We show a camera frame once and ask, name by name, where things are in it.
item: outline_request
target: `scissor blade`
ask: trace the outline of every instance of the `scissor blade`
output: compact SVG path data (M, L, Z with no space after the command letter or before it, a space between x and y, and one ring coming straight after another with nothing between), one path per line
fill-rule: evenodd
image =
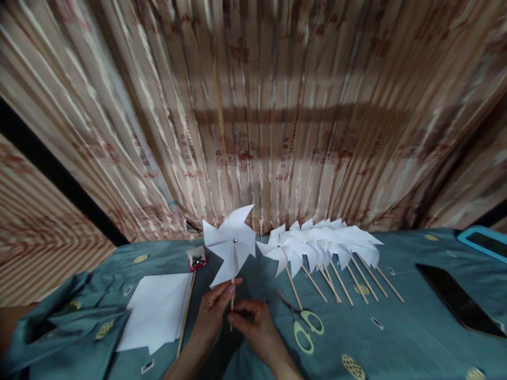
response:
M278 298L284 303L285 306L289 308L289 310L293 313L296 313L296 309L289 304L289 302L285 299L284 295L278 290Z

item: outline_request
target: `striped curtain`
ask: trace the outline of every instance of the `striped curtain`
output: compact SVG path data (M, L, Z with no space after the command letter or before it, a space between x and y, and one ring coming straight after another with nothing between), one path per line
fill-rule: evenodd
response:
M130 240L251 203L260 234L310 217L457 227L458 152L500 133L484 121L507 88L506 5L17 0L0 94ZM480 146L467 160L493 183L505 143ZM501 190L466 192L466 220Z
M0 135L0 307L39 300L70 275L96 267L113 249Z
M425 227L465 229L507 198L507 95L479 128L466 156L426 214ZM507 218L492 226L507 233Z

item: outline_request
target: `smartphone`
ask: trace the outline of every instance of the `smartphone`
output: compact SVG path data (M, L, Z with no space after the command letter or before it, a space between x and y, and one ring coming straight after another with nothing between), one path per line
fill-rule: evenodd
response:
M478 333L507 338L449 272L423 264L416 264L416 267L463 327Z

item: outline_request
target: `scissors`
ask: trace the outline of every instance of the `scissors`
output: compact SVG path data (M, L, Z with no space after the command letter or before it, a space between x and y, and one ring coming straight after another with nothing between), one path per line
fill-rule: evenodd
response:
M309 355L313 354L314 346L313 346L312 338L310 337L310 334L303 328L303 326L301 326L301 324L296 320L296 315L299 315L299 317L306 322L306 324L308 325L308 327L310 327L311 331L313 331L314 333L317 333L319 335L324 334L324 324L322 323L321 319L318 317L317 314L315 314L314 312L312 312L310 310L306 310L306 309L297 310L297 309L295 309L291 304L289 304L289 302L285 299L285 297L283 296L283 294L280 293L280 291L278 291L278 296L280 297L280 300L284 303L284 305L287 306L287 308L291 311L292 316L294 317L294 337L296 338L297 345L299 346L299 348L301 349L301 351L303 351L304 353L309 354ZM320 329L317 329L310 322L309 316L313 316L313 317L315 317L318 320L318 322L321 324L321 328ZM305 338L308 341L308 343L310 343L310 348L309 349L304 348L301 345L301 343L299 342L299 338L298 338L298 335L297 335L297 333L299 333L299 332L301 332L305 336Z

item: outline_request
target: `hand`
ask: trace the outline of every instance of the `hand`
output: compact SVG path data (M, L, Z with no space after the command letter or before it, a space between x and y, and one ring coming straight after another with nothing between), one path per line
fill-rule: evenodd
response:
M236 311L252 313L253 323ZM264 301L247 299L239 301L234 305L234 312L229 313L228 321L248 339L255 353L266 363L276 378L302 378L280 338Z
M241 284L243 278L235 278L234 284L223 282L202 296L199 314L195 322L188 346L197 353L207 355L220 332L223 312L236 293L236 284Z

